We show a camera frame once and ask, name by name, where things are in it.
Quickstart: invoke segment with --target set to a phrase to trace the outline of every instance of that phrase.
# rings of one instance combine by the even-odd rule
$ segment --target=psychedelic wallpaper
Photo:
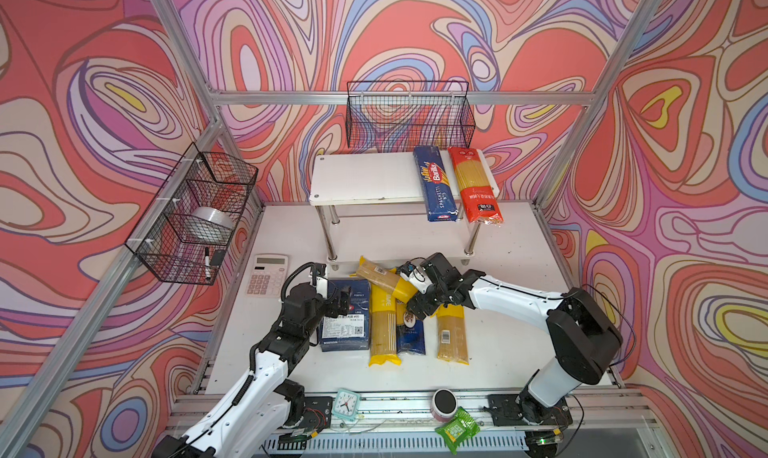
[[[345,90],[465,79],[472,90],[592,90],[638,0],[174,0],[212,88]],[[415,87],[406,81],[407,87]],[[265,201],[303,201],[318,153],[348,153],[346,107],[230,106]],[[505,199],[532,199],[577,108],[475,107]]]
[[[665,0],[546,208],[682,456],[768,456],[766,57],[768,0]]]
[[[0,420],[206,126],[147,0],[0,0]],[[140,269],[25,456],[146,456],[242,252],[213,287]]]

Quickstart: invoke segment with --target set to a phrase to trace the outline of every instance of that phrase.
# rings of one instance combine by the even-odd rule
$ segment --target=green alarm clock
[[[339,388],[336,399],[333,401],[331,414],[342,421],[357,421],[357,407],[360,405],[360,394],[354,391]]]

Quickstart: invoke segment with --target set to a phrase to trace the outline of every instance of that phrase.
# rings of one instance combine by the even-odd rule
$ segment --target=red spaghetti package
[[[456,171],[458,189],[462,193],[469,222],[504,223],[478,151],[474,148],[449,146],[448,153]]]

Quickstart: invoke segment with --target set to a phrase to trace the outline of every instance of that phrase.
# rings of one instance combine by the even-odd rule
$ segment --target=clock face
[[[355,416],[358,395],[347,390],[339,390],[333,402],[333,413],[339,416]]]

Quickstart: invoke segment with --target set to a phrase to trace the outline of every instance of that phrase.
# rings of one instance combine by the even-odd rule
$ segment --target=robotic arm
[[[290,282],[312,269],[312,282]],[[165,436],[152,458],[250,458],[281,427],[302,426],[304,387],[287,377],[310,349],[310,338],[323,317],[336,318],[350,309],[349,288],[329,293],[326,266],[306,263],[283,284],[280,316],[249,353],[248,370],[205,418],[180,439]]]
[[[408,262],[398,271],[419,290],[408,302],[408,310],[419,319],[453,304],[498,311],[549,333],[554,357],[517,398],[520,417],[529,424],[541,424],[576,386],[597,384],[621,348],[621,334],[585,290],[527,289],[477,270],[461,275],[442,253],[419,266]]]
[[[305,269],[312,269],[312,282],[293,287],[286,297],[290,282]],[[323,264],[306,263],[287,277],[280,317],[250,349],[248,370],[184,436],[164,437],[152,458],[247,458],[275,430],[302,426],[304,388],[287,377],[309,350],[320,320],[349,310],[349,289],[329,292],[325,271]],[[516,399],[518,415],[526,423],[541,424],[576,386],[597,384],[621,348],[620,333],[582,289],[540,291],[504,283],[482,271],[462,275],[441,253],[419,265],[409,261],[398,272],[419,291],[408,301],[408,310],[419,319],[446,304],[462,305],[498,311],[550,334],[555,356]]]

